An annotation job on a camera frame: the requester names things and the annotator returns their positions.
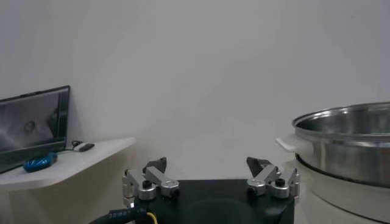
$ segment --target white electric cooker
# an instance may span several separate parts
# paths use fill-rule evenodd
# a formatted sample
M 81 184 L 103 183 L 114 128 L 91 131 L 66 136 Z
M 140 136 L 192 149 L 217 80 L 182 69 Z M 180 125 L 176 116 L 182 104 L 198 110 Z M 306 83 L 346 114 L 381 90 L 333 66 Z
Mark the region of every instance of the white electric cooker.
M 383 201 L 389 200 L 389 191 L 378 191 L 378 189 L 370 189 L 370 187 L 362 186 L 361 184 L 348 183 L 346 181 L 328 177 L 307 169 L 296 160 L 287 162 L 284 166 L 297 168 L 301 176 L 300 196 L 295 208 L 295 223 L 385 223 L 375 221 L 364 215 L 371 217 L 381 217 L 381 214 L 387 215 L 387 213 L 389 213 L 387 210 L 390 208 L 384 205 Z M 362 211 L 360 214 L 354 214 L 346 210 L 346 208 L 348 209 L 349 207 L 355 208 L 355 211 L 356 209 Z

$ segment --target black cable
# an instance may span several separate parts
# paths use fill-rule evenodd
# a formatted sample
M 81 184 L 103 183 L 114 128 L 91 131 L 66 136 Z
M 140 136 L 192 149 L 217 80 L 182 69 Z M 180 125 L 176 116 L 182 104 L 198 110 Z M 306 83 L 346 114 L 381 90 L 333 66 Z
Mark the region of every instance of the black cable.
M 134 221 L 140 217 L 145 217 L 147 211 L 143 208 L 130 208 L 111 210 L 107 215 L 93 220 L 90 224 L 122 224 Z

